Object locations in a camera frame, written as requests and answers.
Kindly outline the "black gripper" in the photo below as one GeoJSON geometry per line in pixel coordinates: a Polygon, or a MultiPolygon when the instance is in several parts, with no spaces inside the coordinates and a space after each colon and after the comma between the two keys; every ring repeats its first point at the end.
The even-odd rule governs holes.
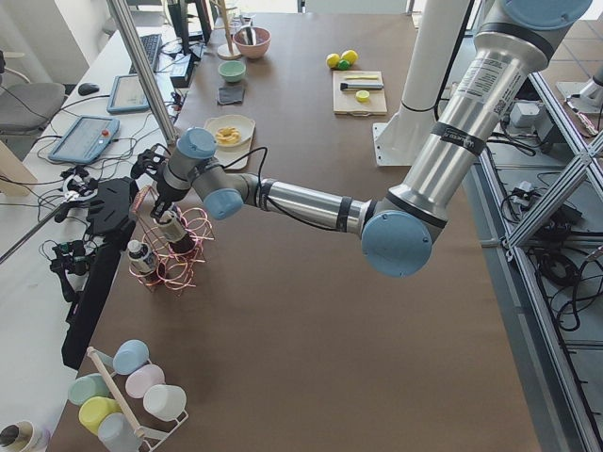
{"type": "Polygon", "coordinates": [[[151,211],[152,218],[161,218],[175,202],[181,201],[187,195],[187,185],[178,183],[173,186],[163,176],[156,181],[156,189],[158,197],[151,211]]]}

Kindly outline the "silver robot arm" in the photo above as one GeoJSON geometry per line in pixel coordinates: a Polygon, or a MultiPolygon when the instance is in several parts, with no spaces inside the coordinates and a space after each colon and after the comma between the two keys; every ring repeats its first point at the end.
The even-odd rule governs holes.
{"type": "Polygon", "coordinates": [[[586,1],[498,1],[480,27],[477,54],[404,180],[380,201],[358,202],[256,174],[229,174],[216,140],[192,127],[157,174],[152,214],[161,218],[188,194],[225,219],[244,205],[278,212],[315,228],[360,237],[362,252],[384,275],[406,277],[429,260],[445,228],[447,206],[527,76],[544,70],[586,1]]]}

